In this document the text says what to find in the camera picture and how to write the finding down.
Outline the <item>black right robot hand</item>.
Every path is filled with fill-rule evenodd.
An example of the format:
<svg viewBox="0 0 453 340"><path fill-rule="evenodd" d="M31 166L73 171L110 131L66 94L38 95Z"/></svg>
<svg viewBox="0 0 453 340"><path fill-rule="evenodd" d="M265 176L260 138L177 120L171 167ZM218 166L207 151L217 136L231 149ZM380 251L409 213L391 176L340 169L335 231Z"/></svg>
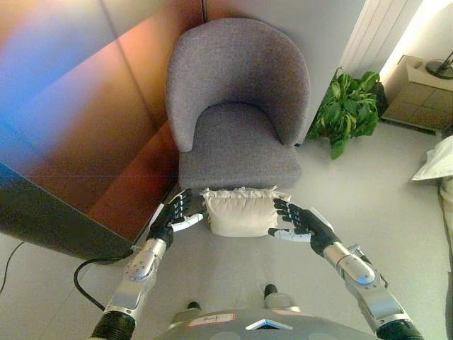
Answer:
<svg viewBox="0 0 453 340"><path fill-rule="evenodd" d="M310 235L310 245L312 250L319 256L323 256L326 247L340 242L333 229L319 219L312 211L303 209L298 205L290 203L280 198L274 198L274 207L277 214L282 217L284 222L294 225L294 230L288 228L269 228L270 236L298 242L299 235Z"/></svg>

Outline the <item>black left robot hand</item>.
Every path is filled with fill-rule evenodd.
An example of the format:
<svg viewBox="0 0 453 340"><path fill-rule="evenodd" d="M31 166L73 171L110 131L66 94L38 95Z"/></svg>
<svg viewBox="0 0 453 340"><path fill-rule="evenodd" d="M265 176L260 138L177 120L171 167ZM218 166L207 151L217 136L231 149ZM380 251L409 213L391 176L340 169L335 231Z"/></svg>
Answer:
<svg viewBox="0 0 453 340"><path fill-rule="evenodd" d="M175 232L187 229L202 221L201 212L189 212L193 195L190 189L185 189L175 195L169 203L163 204L156 219L150 224L148 239L160 239L169 248L173 243Z"/></svg>

